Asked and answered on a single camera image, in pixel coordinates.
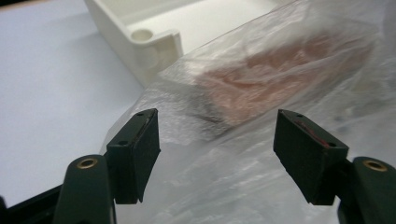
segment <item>white plastic container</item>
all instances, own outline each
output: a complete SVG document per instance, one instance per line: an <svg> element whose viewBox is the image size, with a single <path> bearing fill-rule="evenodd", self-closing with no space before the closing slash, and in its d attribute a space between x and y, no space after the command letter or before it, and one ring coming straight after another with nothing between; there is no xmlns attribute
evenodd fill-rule
<svg viewBox="0 0 396 224"><path fill-rule="evenodd" d="M271 0L85 0L98 30L138 80L276 7Z"/></svg>

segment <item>white table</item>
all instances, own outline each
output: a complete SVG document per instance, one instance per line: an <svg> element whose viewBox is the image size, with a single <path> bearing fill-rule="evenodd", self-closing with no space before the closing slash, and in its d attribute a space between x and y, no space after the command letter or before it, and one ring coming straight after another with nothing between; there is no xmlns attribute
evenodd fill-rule
<svg viewBox="0 0 396 224"><path fill-rule="evenodd" d="M7 206L62 184L98 154L143 88L80 0L0 8L0 195Z"/></svg>

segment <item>brown object in plastic bag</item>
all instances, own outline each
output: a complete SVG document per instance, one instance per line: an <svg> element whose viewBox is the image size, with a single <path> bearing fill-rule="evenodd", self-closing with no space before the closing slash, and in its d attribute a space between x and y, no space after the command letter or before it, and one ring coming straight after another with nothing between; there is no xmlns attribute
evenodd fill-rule
<svg viewBox="0 0 396 224"><path fill-rule="evenodd" d="M243 62L245 66L223 66L206 72L196 81L224 120L238 125L281 105L310 85L356 71L367 61L372 48L373 43L364 37L321 33L250 56Z"/></svg>

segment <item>transparent plastic wrap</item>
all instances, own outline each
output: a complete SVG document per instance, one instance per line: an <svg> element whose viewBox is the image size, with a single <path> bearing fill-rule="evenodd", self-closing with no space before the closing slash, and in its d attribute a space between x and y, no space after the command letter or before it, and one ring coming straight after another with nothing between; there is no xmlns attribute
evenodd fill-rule
<svg viewBox="0 0 396 224"><path fill-rule="evenodd" d="M338 223L308 204L273 152L276 112L311 118L396 165L396 4L296 1L182 57L109 131L159 110L162 153L119 223Z"/></svg>

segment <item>round hole in container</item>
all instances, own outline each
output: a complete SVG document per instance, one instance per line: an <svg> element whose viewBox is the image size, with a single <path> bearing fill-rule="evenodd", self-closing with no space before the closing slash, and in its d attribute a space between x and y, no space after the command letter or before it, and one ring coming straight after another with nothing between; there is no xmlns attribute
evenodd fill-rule
<svg viewBox="0 0 396 224"><path fill-rule="evenodd" d="M132 39L135 41L148 41L152 38L153 33L150 30L140 29L132 32Z"/></svg>
<svg viewBox="0 0 396 224"><path fill-rule="evenodd" d="M368 168L379 172L386 172L388 170L384 164L378 161L363 161L363 164Z"/></svg>
<svg viewBox="0 0 396 224"><path fill-rule="evenodd" d="M128 144L128 141L119 141L120 146L125 146Z"/></svg>
<svg viewBox="0 0 396 224"><path fill-rule="evenodd" d="M85 159L85 160L83 160L83 161L80 161L80 162L77 164L77 168L78 168L78 169L88 169L88 168L93 167L97 162L98 162L97 159L88 158L88 159Z"/></svg>

